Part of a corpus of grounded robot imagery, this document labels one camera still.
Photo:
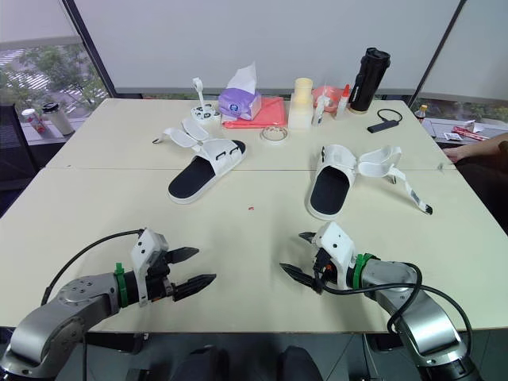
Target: green ring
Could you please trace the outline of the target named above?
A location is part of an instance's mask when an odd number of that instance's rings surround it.
[[[124,268],[121,263],[117,262],[117,268],[114,271],[114,276],[117,278],[118,291],[120,292],[120,307],[127,307],[129,305],[129,298],[127,297],[127,284],[125,283]]]
[[[365,254],[358,254],[356,257],[355,263],[355,272],[352,275],[352,288],[359,289],[360,288],[360,276],[362,274],[362,270],[367,264],[368,260],[373,257],[372,254],[366,252]]]

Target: red cap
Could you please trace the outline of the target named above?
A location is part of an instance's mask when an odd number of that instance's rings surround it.
[[[342,96],[343,97],[349,96],[349,84],[347,84],[346,87],[344,88],[344,91],[342,91]]]

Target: tissue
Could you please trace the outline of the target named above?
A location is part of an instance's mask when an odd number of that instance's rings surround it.
[[[237,70],[225,90],[219,95],[219,111],[229,116],[251,121],[260,112],[261,94],[256,91],[256,64]]]

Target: black chair back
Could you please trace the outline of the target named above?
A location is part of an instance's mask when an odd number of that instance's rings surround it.
[[[0,191],[24,189],[38,170],[14,105],[0,105]]]

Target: black insole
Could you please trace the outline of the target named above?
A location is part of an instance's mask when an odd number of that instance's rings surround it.
[[[326,167],[317,176],[310,205],[319,213],[336,214],[341,210],[348,190],[348,176],[334,167]]]
[[[233,140],[241,153],[245,152],[245,144]],[[169,194],[176,198],[189,198],[204,187],[215,176],[212,164],[201,156],[195,156],[190,164],[179,173],[169,184]]]

